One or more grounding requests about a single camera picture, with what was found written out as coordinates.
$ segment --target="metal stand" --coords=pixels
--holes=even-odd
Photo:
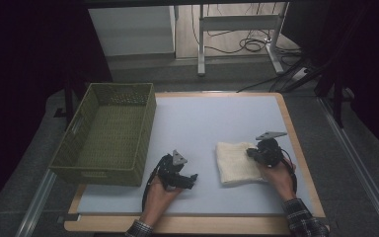
[[[204,17],[203,5],[199,5],[198,75],[205,75],[204,32],[250,30],[273,30],[272,37],[266,44],[266,51],[275,72],[282,74],[284,70],[275,54],[275,45],[281,32],[287,6],[288,3],[285,2],[278,15]]]

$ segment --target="dark background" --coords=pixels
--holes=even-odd
[[[344,34],[354,11],[349,2],[327,6],[319,37],[303,43],[305,49],[319,46],[311,54],[317,65],[332,55],[335,40]],[[310,14],[315,9],[305,11],[293,28],[316,28],[305,23],[316,17]],[[379,2],[371,4],[340,65],[343,83],[355,95],[352,108],[379,139]],[[35,135],[46,99],[67,80],[111,80],[87,9],[0,3],[0,191]]]
[[[67,80],[111,80],[88,10],[0,3],[0,191]]]

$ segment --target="metal rail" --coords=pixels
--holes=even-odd
[[[30,206],[24,215],[23,221],[17,231],[16,237],[30,237],[36,228],[39,216],[53,187],[56,175],[47,169]]]
[[[329,124],[331,125],[335,133],[335,136],[340,141],[340,144],[348,160],[350,161],[352,168],[354,169],[356,175],[358,176],[359,181],[361,182],[362,186],[364,187],[365,191],[367,192],[370,200],[372,201],[375,209],[377,210],[379,214],[379,189],[377,188],[377,185],[375,184],[374,180],[371,178],[371,175],[369,174],[364,163],[359,157],[359,154],[356,152],[355,148],[350,142],[345,131],[338,126],[338,123],[333,118],[332,108],[329,105],[328,100],[319,98],[318,101],[321,104],[322,108],[324,109],[326,117],[329,121]]]

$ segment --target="human hand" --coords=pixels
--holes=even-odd
[[[161,180],[156,175],[150,184],[144,211],[139,220],[153,227],[182,190],[175,188],[171,191],[165,191]]]
[[[284,157],[284,160],[291,164],[287,158]],[[288,201],[290,199],[297,198],[295,192],[293,191],[293,181],[291,176],[282,162],[279,162],[276,166],[269,168],[265,165],[257,163],[258,168],[263,174],[264,178],[272,184],[276,191],[279,193],[279,196],[283,201]]]

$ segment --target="white cabinet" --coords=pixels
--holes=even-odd
[[[90,9],[105,56],[175,51],[173,6]]]

